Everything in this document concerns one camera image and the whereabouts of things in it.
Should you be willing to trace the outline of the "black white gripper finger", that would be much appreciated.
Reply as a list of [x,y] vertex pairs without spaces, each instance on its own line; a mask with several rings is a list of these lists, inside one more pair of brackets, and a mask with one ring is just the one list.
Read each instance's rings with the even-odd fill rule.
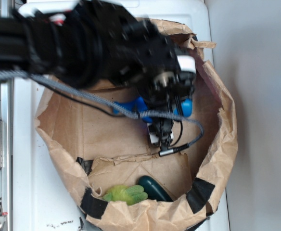
[[173,138],[173,120],[166,118],[153,118],[152,123],[147,124],[151,144],[160,147],[161,151],[168,150]]

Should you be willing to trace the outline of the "white padded gripper finger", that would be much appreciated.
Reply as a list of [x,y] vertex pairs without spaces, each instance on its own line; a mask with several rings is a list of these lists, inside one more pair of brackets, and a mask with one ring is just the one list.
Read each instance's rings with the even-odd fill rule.
[[178,73],[196,73],[195,59],[190,55],[187,50],[176,48],[176,56],[179,63]]

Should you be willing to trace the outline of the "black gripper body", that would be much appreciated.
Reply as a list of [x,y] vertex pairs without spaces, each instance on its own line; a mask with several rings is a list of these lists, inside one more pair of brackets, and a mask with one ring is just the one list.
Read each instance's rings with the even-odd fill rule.
[[176,48],[181,47],[149,20],[126,21],[121,26],[121,85],[136,87],[147,106],[192,99],[195,74],[178,73]]

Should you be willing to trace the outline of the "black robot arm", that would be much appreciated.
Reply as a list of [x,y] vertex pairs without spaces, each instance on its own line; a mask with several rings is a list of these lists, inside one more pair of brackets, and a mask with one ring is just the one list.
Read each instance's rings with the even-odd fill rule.
[[195,60],[123,6],[80,0],[74,8],[0,18],[0,82],[29,78],[63,94],[148,124],[161,156],[189,148],[172,141],[174,121],[190,121]]

